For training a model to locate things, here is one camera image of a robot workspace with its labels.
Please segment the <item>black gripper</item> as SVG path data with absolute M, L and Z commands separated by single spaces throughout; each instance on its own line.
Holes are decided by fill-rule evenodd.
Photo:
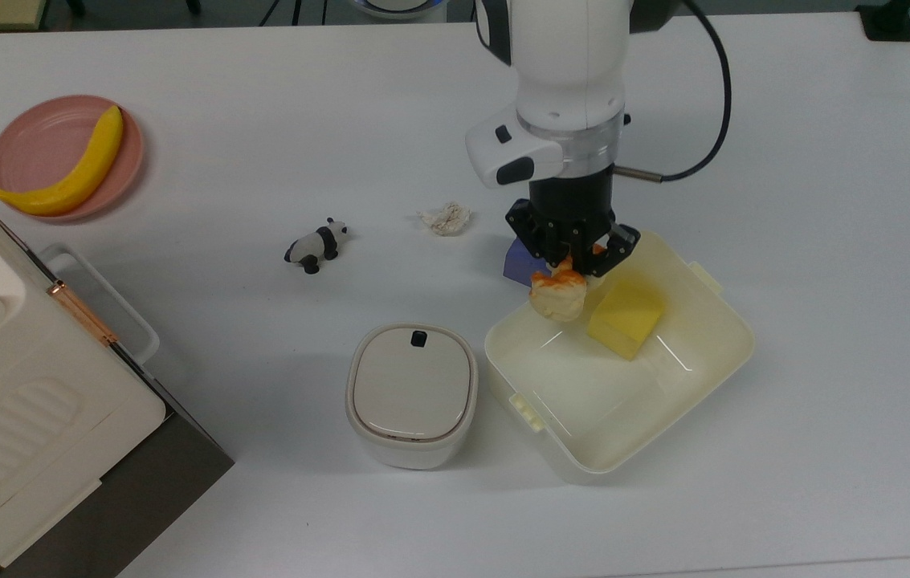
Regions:
M 604 277 L 639 244 L 639 230 L 614 223 L 613 176 L 609 165 L 584 177 L 532 181 L 529 200 L 513 202 L 505 220 L 522 246 L 551 267 L 569 255 L 572 231 L 577 228 L 584 242 L 591 244 L 583 253 L 583 274 Z M 604 235 L 605 245 L 598 244 Z

